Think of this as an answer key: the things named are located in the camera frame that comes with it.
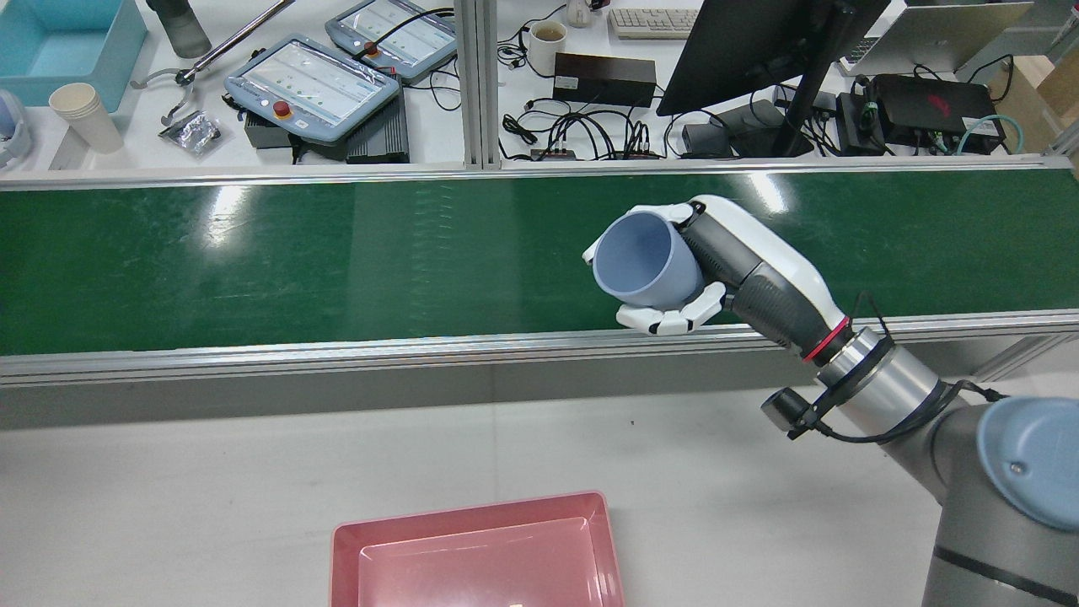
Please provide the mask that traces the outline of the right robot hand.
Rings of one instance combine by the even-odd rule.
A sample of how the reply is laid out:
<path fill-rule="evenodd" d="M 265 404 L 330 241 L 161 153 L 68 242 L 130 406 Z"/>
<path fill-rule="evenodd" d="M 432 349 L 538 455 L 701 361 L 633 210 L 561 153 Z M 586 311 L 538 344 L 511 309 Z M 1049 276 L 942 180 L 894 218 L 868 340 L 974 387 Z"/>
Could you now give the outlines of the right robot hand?
<path fill-rule="evenodd" d="M 620 301 L 616 321 L 645 335 L 689 334 L 730 311 L 816 365 L 853 337 L 816 266 L 727 197 L 636 205 L 582 260 Z"/>

